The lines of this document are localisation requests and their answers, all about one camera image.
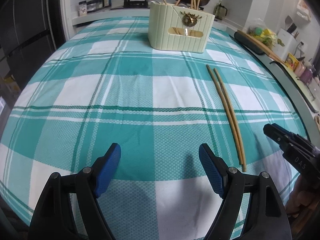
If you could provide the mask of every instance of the pink container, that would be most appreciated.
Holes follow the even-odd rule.
[[[299,62],[298,66],[296,67],[296,69],[294,70],[294,73],[300,77],[303,72],[305,71],[306,67],[301,63]]]
[[[308,85],[312,80],[312,70],[311,69],[305,69],[303,74],[300,77],[300,80]]]

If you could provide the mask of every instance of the kettle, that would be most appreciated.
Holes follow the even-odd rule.
[[[227,13],[228,9],[221,4],[221,1],[219,1],[213,10],[213,14],[216,16],[216,19],[223,20],[223,18],[227,16]]]

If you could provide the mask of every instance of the beige plastic container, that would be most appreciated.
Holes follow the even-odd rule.
[[[192,27],[183,23],[186,16]],[[214,15],[174,4],[151,3],[148,38],[151,47],[159,50],[189,51],[203,53],[214,21]]]

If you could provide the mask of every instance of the yellow package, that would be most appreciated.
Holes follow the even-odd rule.
[[[285,61],[285,65],[294,71],[298,64],[299,64],[299,61],[296,59],[296,57],[291,53],[289,53]]]

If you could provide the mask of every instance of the teal and white tablecloth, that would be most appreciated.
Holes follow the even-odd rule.
[[[194,240],[221,199],[198,158],[207,143],[240,170],[206,64],[218,68],[235,108],[249,174],[268,171],[284,201],[297,172],[262,128],[276,122],[306,136],[268,71],[226,33],[212,29],[202,54],[150,47],[148,18],[90,24],[59,48],[23,90],[0,144],[0,193],[27,224],[49,175],[75,173],[117,142],[122,156],[100,198],[120,240]],[[233,233],[240,234],[249,196]],[[85,234],[75,196],[76,224]]]

